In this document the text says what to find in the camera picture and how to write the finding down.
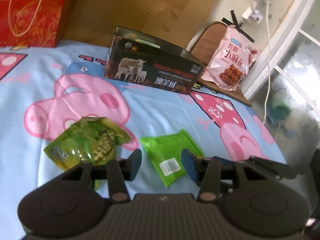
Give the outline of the wooden headboard panel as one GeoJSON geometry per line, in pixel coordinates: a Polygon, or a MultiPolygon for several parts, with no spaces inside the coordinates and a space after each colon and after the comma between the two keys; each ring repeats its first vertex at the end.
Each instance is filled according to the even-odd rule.
{"type": "Polygon", "coordinates": [[[186,48],[217,1],[75,0],[64,38],[108,46],[122,26],[186,48]]]}

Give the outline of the black sheep-print cardboard box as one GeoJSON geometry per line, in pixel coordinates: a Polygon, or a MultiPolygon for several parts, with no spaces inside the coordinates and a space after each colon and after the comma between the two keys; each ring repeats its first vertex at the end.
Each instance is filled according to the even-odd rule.
{"type": "Polygon", "coordinates": [[[139,31],[116,27],[105,76],[187,94],[202,71],[200,61],[185,49],[139,31]]]}

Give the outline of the olive green snack bag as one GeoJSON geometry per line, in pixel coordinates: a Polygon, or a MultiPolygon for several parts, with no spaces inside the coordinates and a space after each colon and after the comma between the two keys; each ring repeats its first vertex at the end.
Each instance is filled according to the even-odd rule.
{"type": "Polygon", "coordinates": [[[131,141],[129,134],[108,118],[82,117],[45,149],[45,154],[62,170],[90,161],[104,165],[116,157],[116,146],[131,141]]]}

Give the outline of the cartoon pig bed sheet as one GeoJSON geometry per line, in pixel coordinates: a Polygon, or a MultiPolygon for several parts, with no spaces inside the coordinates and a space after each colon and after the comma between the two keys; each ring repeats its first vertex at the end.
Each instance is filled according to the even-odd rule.
{"type": "Polygon", "coordinates": [[[139,148],[142,166],[129,193],[197,193],[188,176],[166,188],[140,138],[185,129],[205,156],[242,160],[284,157],[251,107],[194,85],[188,95],[110,80],[108,49],[62,41],[56,48],[1,48],[1,239],[20,239],[21,199],[58,176],[44,149],[84,116],[108,118],[130,136],[116,146],[127,158],[139,148]]]}

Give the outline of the red gift bag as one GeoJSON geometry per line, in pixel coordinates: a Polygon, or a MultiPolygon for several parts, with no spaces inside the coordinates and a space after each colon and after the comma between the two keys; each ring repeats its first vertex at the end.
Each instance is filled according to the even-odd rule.
{"type": "Polygon", "coordinates": [[[74,0],[1,0],[1,46],[54,48],[74,0]]]}

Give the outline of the brown seat cushion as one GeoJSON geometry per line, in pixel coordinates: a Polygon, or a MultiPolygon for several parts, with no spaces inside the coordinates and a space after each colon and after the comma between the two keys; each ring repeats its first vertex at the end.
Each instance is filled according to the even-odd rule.
{"type": "MultiPolygon", "coordinates": [[[[214,52],[219,46],[221,39],[227,30],[227,25],[223,22],[213,22],[202,32],[195,44],[191,47],[189,52],[195,58],[197,58],[204,66],[207,66],[212,58],[214,52]]],[[[210,88],[214,92],[225,94],[244,105],[251,106],[249,101],[243,96],[239,88],[236,91],[227,91],[217,87],[215,83],[204,81],[200,77],[197,82],[207,88],[210,88]]]]}

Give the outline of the white power adapter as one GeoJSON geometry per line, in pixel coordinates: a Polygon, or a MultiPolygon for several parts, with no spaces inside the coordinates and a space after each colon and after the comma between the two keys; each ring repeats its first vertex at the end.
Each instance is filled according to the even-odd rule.
{"type": "Polygon", "coordinates": [[[252,10],[252,7],[248,7],[242,14],[242,19],[244,21],[254,20],[260,23],[263,20],[263,16],[258,9],[252,10]]]}

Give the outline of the bright green snack packet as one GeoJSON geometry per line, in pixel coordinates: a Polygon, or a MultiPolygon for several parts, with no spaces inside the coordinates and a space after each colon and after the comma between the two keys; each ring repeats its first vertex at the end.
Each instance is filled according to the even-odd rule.
{"type": "Polygon", "coordinates": [[[204,153],[185,129],[170,135],[143,137],[140,142],[166,188],[186,174],[181,162],[183,149],[188,149],[198,159],[204,158],[204,153]]]}

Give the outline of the white window frame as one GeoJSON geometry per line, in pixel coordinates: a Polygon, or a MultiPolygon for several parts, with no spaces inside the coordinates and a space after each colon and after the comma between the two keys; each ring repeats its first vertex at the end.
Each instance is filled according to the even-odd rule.
{"type": "Polygon", "coordinates": [[[306,20],[315,0],[294,0],[284,19],[271,37],[270,42],[261,52],[252,71],[241,85],[242,93],[250,99],[261,87],[268,72],[284,57],[306,20]]]}

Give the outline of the pink twisted-dough snack bag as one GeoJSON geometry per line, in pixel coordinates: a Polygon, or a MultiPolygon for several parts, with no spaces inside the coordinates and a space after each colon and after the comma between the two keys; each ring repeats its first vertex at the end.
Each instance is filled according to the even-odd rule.
{"type": "Polygon", "coordinates": [[[259,51],[236,26],[229,25],[201,79],[215,83],[219,88],[235,91],[248,74],[259,51]]]}

